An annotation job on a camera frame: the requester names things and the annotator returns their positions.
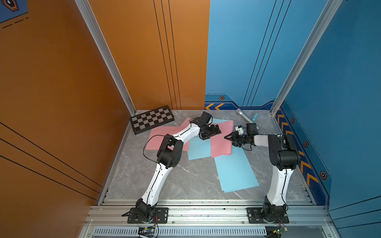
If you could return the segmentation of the light blue paper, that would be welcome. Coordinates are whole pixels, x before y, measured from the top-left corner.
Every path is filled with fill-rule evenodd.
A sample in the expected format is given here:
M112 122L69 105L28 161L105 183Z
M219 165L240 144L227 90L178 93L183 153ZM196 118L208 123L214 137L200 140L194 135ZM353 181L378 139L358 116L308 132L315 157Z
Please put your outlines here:
M233 147L231 155L218 156L214 160L221 189L225 193L259 186L259 182L242 148Z
M219 124L229 120L213 119L212 124ZM202 140L198 136L190 140L190 147L188 151L189 160L202 159L211 157L210 139Z

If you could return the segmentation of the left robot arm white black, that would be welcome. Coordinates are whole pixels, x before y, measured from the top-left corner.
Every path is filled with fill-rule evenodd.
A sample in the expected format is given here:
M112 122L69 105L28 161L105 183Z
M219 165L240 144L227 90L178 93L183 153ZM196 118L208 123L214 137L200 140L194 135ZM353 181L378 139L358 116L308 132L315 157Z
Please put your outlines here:
M221 134L221 130L213 123L213 117L207 112L189 120L188 125L176 134L163 135L157 152L154 175L142 197L137 200L134 211L144 223L156 221L155 208L161 189L174 167L180 162L183 146L192 138L208 140Z

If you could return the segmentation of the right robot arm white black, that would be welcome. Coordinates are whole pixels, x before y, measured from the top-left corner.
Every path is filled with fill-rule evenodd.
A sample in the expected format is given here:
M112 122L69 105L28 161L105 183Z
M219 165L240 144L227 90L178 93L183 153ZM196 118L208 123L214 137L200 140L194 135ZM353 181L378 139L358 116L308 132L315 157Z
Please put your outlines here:
M249 223L289 223L286 194L290 178L301 158L294 138L290 134L260 134L255 123L246 124L245 129L236 127L235 131L224 137L235 147L245 144L268 148L272 164L272 179L269 192L262 208L247 208Z

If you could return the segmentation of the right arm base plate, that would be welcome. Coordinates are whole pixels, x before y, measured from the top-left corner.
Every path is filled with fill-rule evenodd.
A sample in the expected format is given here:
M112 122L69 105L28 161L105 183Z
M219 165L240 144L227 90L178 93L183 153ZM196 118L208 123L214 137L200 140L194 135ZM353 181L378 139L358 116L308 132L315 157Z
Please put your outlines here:
M289 224L288 214L283 211L264 212L259 207L249 207L246 209L250 224Z

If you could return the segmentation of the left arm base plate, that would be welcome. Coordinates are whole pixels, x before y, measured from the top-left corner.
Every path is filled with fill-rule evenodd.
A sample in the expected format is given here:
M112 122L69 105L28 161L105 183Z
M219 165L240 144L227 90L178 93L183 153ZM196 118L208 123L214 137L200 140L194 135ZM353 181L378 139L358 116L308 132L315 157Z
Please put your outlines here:
M166 224L168 222L169 209L167 207L156 207L147 213L141 213L137 208L132 208L125 214L128 224Z

